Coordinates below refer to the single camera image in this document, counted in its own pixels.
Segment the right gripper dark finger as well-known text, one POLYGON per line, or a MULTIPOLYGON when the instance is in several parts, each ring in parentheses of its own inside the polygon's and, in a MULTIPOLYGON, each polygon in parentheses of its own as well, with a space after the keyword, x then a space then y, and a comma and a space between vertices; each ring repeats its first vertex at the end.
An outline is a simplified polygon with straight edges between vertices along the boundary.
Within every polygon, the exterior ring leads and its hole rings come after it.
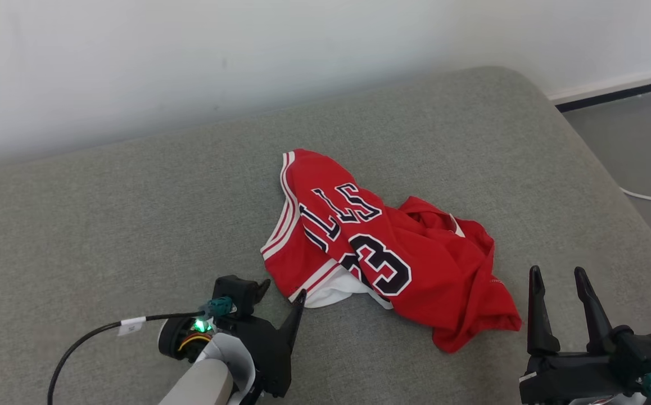
POLYGON ((534 265, 529 274, 527 352, 531 356, 555 356, 561 349, 552 334, 545 303, 545 285, 539 266, 534 265))
POLYGON ((577 295, 583 305, 589 341, 586 351, 589 354, 611 354, 615 350, 612 339, 612 325, 595 293, 595 290, 582 267, 575 267, 574 277, 577 295))

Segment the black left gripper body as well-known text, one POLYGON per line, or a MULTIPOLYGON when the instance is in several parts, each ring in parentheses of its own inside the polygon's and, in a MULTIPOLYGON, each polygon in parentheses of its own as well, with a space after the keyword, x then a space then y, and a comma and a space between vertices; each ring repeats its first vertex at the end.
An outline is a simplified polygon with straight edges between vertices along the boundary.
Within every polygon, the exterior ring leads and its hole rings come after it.
POLYGON ((255 379, 245 398, 260 394, 285 397, 292 381, 292 316, 280 328, 256 316, 221 319, 221 329, 240 339, 255 366, 255 379))

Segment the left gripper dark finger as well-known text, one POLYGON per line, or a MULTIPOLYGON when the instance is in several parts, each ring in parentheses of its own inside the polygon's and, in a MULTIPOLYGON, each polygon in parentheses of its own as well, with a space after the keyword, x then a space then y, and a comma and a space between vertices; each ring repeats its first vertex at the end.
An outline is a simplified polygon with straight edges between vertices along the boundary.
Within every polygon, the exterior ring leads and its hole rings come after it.
POLYGON ((297 293, 296 298, 293 300, 291 305, 291 312, 280 327, 280 335, 286 341, 290 352, 293 352, 296 343, 300 322, 305 309, 307 294, 308 291, 305 288, 297 293))

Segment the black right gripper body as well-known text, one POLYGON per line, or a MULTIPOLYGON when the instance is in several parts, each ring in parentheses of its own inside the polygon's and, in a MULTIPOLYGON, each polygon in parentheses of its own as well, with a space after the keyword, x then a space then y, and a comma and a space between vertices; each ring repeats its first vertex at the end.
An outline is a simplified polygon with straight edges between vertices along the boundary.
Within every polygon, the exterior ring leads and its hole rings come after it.
POLYGON ((639 404, 609 369, 610 354, 564 352, 531 356, 520 377, 522 404, 639 404))

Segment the red basketball jersey number 23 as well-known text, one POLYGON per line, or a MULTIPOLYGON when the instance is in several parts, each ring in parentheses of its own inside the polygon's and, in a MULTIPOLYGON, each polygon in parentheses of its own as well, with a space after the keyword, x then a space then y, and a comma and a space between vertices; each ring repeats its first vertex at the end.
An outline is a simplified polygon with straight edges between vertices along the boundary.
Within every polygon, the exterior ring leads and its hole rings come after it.
POLYGON ((290 302, 307 308, 367 293, 385 309, 432 329, 453 353, 486 330, 522 326, 494 275, 495 242, 482 225, 411 196, 393 208, 325 155, 284 153, 284 204, 261 247, 265 269, 290 302))

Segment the grey fabric sofa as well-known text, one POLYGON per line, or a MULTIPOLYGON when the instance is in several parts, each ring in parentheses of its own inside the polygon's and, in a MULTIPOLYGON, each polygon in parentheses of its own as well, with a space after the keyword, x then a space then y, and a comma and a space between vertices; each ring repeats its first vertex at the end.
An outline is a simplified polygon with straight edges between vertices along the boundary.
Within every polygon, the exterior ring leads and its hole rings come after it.
POLYGON ((263 280, 282 155, 330 156, 398 206, 481 223, 527 315, 539 265, 554 335, 587 344, 575 267, 610 321, 651 334, 651 228, 572 126, 505 67, 0 169, 0 405, 46 405, 59 359, 113 321, 192 311, 221 275, 263 280))

